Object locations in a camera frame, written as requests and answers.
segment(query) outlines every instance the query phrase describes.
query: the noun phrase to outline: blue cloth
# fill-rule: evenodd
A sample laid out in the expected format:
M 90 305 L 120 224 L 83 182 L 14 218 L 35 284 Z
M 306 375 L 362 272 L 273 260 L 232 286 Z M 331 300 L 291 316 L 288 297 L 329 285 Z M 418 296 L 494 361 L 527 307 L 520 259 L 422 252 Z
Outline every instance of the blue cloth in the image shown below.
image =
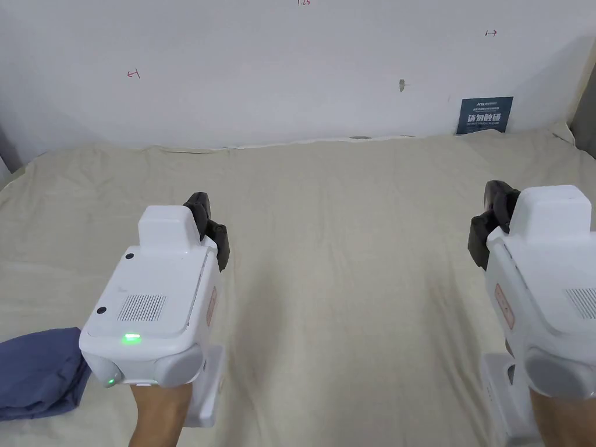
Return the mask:
M 62 414 L 79 405 L 91 369 L 80 329 L 50 329 L 0 343 L 0 421 Z

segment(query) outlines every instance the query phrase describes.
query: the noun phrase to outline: white wall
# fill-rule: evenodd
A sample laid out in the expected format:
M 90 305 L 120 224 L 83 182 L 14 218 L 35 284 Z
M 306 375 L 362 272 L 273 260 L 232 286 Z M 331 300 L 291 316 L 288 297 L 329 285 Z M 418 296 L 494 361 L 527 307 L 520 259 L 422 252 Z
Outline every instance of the white wall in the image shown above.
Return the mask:
M 569 113 L 595 33 L 594 0 L 0 0 L 0 125 L 23 162 L 444 134 L 488 96 L 535 128 Z

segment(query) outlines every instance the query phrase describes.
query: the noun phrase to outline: speaker grille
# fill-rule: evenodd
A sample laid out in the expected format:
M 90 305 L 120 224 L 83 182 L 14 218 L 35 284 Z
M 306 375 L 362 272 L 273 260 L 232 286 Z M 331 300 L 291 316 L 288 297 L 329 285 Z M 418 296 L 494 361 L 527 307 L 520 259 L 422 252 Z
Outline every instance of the speaker grille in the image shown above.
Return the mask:
M 596 288 L 566 288 L 565 293 L 583 319 L 596 319 Z
M 118 321 L 157 321 L 166 299 L 165 295 L 129 295 L 122 304 Z

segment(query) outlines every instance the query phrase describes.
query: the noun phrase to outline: wrinkled sheet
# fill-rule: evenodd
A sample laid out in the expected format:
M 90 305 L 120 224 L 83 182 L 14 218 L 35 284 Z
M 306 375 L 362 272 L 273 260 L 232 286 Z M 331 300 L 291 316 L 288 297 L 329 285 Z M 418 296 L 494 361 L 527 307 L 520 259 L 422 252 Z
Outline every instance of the wrinkled sheet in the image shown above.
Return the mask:
M 180 446 L 485 446 L 477 364 L 504 340 L 467 237 L 491 179 L 596 199 L 595 160 L 547 129 L 48 153 L 0 193 L 0 340 L 81 327 L 145 207 L 206 191 L 231 238 L 227 379 L 216 426 Z M 92 377 L 78 409 L 1 423 L 0 443 L 125 445 L 135 420 Z

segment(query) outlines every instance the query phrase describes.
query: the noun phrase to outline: green led light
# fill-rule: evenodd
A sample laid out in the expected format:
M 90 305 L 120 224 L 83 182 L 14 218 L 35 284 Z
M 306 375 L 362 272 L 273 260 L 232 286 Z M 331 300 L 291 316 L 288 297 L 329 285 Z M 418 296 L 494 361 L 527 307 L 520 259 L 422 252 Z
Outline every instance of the green led light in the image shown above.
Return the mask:
M 141 336 L 139 334 L 124 334 L 122 337 L 122 343 L 124 344 L 138 344 L 141 342 Z

